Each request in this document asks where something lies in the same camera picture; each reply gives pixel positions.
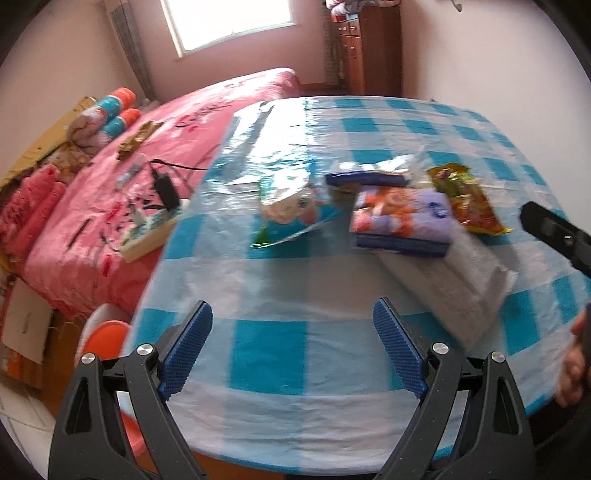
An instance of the human hand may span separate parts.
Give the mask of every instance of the human hand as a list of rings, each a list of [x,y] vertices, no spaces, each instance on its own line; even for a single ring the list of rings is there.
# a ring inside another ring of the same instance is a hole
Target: human hand
[[[585,375],[585,357],[581,344],[581,337],[586,325],[587,314],[582,311],[570,328],[575,338],[564,356],[562,371],[558,378],[556,401],[561,407],[579,403],[583,397],[583,383],[587,382],[588,385],[591,385],[591,369]]]

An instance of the metal screw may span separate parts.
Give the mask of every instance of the metal screw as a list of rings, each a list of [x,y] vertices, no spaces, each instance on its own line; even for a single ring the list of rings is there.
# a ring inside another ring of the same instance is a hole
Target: metal screw
[[[151,354],[154,351],[154,347],[149,343],[144,343],[138,347],[138,355],[146,356]]]
[[[433,351],[439,355],[445,355],[449,352],[449,347],[445,343],[437,342],[433,345]]]
[[[91,364],[92,362],[95,361],[95,354],[93,353],[85,353],[84,355],[82,355],[82,358],[80,359],[82,361],[83,364],[88,365]]]
[[[505,361],[505,355],[503,355],[501,352],[492,352],[491,357],[498,364],[501,364]]]

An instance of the power strip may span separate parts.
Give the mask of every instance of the power strip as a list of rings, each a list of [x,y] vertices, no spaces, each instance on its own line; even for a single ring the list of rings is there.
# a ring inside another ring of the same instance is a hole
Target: power strip
[[[121,256],[127,263],[149,254],[166,243],[177,221],[189,205],[189,199],[181,199],[181,205],[172,212],[159,210],[146,218],[142,226],[132,226],[123,234]]]

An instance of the blue gripper pad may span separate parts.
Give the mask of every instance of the blue gripper pad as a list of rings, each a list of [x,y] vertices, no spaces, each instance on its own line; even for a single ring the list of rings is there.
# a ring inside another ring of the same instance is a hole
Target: blue gripper pad
[[[212,331],[213,312],[208,303],[200,302],[185,322],[179,326],[176,338],[162,361],[158,393],[164,400],[180,392],[203,344]]]
[[[374,327],[404,388],[423,398],[428,391],[423,359],[384,299],[374,303]]]

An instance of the wooden cabinet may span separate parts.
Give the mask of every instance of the wooden cabinet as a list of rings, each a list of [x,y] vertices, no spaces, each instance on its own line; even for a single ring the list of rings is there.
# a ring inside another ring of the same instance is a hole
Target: wooden cabinet
[[[400,7],[365,7],[339,22],[345,81],[351,95],[402,95]]]

